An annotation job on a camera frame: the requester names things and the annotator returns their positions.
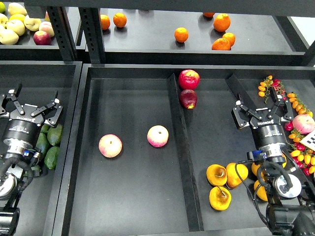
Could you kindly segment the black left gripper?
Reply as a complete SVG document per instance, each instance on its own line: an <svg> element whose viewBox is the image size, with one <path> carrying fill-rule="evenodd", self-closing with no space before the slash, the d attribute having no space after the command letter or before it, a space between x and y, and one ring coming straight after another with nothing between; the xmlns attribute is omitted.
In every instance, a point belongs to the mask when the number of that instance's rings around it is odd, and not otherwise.
<svg viewBox="0 0 315 236"><path fill-rule="evenodd" d="M30 104L21 105L18 101L21 90L22 83L19 83L17 88L0 95L0 115L9 119L2 139L8 146L16 145L29 149L35 147L44 124L57 127L63 106L58 99L57 90L54 99L40 108ZM12 112L6 110L9 101L13 102L16 108Z"/></svg>

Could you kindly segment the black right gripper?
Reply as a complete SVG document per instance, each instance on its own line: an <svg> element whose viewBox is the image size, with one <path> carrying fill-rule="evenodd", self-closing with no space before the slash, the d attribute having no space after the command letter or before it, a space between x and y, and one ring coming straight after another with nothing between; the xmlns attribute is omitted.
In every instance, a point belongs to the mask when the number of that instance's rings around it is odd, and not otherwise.
<svg viewBox="0 0 315 236"><path fill-rule="evenodd" d="M252 109L244 104L241 93L236 95L232 116L237 128L249 127L257 150L281 149L287 143L282 122L293 120L293 110L287 106L274 87L270 88L271 108Z"/></svg>

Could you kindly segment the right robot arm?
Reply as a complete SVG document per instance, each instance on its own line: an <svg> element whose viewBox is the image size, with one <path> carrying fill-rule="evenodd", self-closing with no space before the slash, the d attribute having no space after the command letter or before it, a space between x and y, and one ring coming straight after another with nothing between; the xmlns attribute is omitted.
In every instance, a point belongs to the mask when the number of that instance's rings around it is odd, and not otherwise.
<svg viewBox="0 0 315 236"><path fill-rule="evenodd" d="M283 163L289 160L286 150L286 137L282 126L283 121L293 118L289 101L271 89L273 106L256 108L247 92L239 86L232 88L236 105L232 115L239 129L250 127L255 150L247 153L249 161L257 164L258 188L264 187L268 205L266 214L260 215L273 235L278 236L313 236L315 234L315 212L312 204L306 202L299 205L286 205L283 200L300 199L303 185L293 172L298 170L294 165L285 170Z"/></svg>

